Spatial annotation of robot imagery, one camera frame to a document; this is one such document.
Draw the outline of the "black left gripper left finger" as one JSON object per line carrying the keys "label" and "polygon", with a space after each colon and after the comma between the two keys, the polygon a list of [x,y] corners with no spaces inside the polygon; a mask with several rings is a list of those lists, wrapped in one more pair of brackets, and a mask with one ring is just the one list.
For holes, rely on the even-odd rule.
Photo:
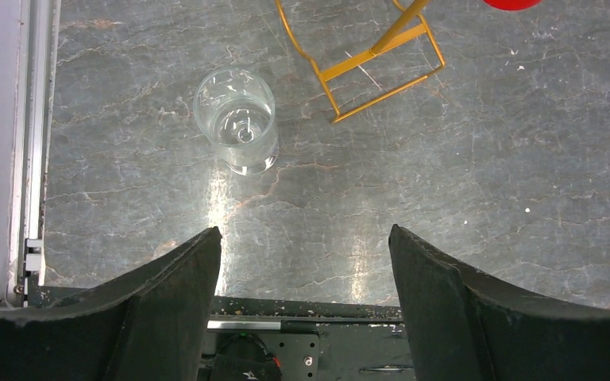
{"label": "black left gripper left finger", "polygon": [[194,380],[222,254],[209,228],[53,304],[0,311],[0,380]]}

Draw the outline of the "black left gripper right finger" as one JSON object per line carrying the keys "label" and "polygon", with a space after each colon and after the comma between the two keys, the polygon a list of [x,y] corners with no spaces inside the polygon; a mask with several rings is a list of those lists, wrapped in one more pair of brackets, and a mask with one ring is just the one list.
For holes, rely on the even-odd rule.
{"label": "black left gripper right finger", "polygon": [[610,310],[514,286],[404,227],[388,238],[419,380],[610,380]]}

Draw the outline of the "clear wine glass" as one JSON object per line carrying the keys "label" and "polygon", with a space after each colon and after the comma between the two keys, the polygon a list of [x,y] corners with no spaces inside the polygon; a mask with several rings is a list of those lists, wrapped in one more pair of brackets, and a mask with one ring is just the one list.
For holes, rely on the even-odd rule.
{"label": "clear wine glass", "polygon": [[193,114],[214,153],[233,172],[259,175],[276,162],[275,99],[259,75],[240,68],[211,72],[195,92]]}

